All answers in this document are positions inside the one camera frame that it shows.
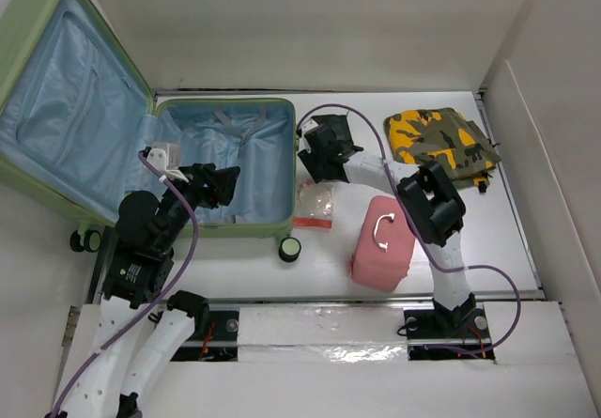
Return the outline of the clear packet with red label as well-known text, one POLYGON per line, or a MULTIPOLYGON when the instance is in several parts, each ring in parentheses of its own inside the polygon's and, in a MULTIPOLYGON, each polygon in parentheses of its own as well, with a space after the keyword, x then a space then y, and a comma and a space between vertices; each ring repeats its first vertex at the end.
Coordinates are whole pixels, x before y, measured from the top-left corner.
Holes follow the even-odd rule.
POLYGON ((332 183, 314 183, 309 179, 298 186, 293 220, 294 227, 330 231, 333 225, 333 214, 332 183))

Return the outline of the camouflage clothing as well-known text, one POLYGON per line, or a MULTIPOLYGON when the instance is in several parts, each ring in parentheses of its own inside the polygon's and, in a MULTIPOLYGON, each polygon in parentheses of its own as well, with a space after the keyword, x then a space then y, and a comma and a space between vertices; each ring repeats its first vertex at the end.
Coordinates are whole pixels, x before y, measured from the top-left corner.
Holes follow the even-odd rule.
POLYGON ((393 157, 400 163, 439 163, 457 189, 487 192, 501 162, 495 145, 478 125, 455 109, 407 110, 384 120, 393 157))

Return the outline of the pink box with handle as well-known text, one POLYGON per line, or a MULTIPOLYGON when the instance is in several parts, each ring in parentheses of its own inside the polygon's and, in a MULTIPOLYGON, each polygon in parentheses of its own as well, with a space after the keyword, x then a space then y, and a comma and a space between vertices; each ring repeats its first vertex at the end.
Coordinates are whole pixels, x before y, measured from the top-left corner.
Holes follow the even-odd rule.
POLYGON ((396 199, 373 197, 351 258, 350 278, 361 286, 393 292, 408 275, 415 241, 396 199))

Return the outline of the green hard-shell suitcase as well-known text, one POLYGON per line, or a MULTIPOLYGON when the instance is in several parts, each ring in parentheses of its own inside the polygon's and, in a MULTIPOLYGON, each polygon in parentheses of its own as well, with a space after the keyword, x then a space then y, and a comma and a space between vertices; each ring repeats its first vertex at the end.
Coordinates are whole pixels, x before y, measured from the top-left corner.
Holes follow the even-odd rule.
POLYGON ((197 210, 204 236, 287 239, 295 126, 280 98, 157 103, 91 0, 9 0, 2 14, 1 179, 77 221, 75 252, 99 249, 126 194, 163 194, 138 158, 157 143, 183 165, 239 168, 232 202, 197 210))

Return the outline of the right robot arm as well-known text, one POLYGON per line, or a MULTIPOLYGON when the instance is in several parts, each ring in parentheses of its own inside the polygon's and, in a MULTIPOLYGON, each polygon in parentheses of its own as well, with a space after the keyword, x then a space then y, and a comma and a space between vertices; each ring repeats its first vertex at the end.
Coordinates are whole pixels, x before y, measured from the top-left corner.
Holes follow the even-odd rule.
POLYGON ((314 182, 361 184, 395 196, 432 272, 434 310, 426 319, 431 333, 449 339, 464 330, 475 310, 461 254, 466 206, 443 167, 436 161, 388 161, 364 151, 353 142, 345 116, 306 116, 297 135, 300 161, 314 182))

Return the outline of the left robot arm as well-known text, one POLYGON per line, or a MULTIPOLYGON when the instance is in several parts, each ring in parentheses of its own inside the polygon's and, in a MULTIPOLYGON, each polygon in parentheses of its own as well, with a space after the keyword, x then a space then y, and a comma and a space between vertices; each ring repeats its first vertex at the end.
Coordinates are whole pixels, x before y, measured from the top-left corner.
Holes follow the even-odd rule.
POLYGON ((88 359, 68 381, 52 417, 140 417, 165 367, 189 338, 209 327, 209 304, 189 291, 169 291, 175 280, 172 247, 196 208, 230 204, 240 170, 196 163, 177 179, 157 176, 161 198, 127 195, 118 209, 116 247, 101 289, 100 319, 88 359))

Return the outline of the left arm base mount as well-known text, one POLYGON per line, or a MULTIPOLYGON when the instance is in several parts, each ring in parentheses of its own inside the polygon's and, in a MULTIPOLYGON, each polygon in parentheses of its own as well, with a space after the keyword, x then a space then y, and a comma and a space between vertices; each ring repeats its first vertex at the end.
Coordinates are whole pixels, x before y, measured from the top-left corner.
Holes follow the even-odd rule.
POLYGON ((211 311, 208 324, 186 340, 172 362, 234 362, 238 359, 238 310, 211 311))

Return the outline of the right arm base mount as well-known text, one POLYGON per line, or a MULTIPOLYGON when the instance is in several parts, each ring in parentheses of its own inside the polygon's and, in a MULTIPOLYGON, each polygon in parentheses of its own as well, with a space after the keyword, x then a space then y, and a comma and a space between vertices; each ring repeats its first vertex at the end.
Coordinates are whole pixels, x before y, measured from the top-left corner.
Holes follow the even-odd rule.
POLYGON ((433 309, 405 310, 404 320, 396 333, 406 339, 410 361, 495 360, 483 308, 449 329, 437 322, 433 309))

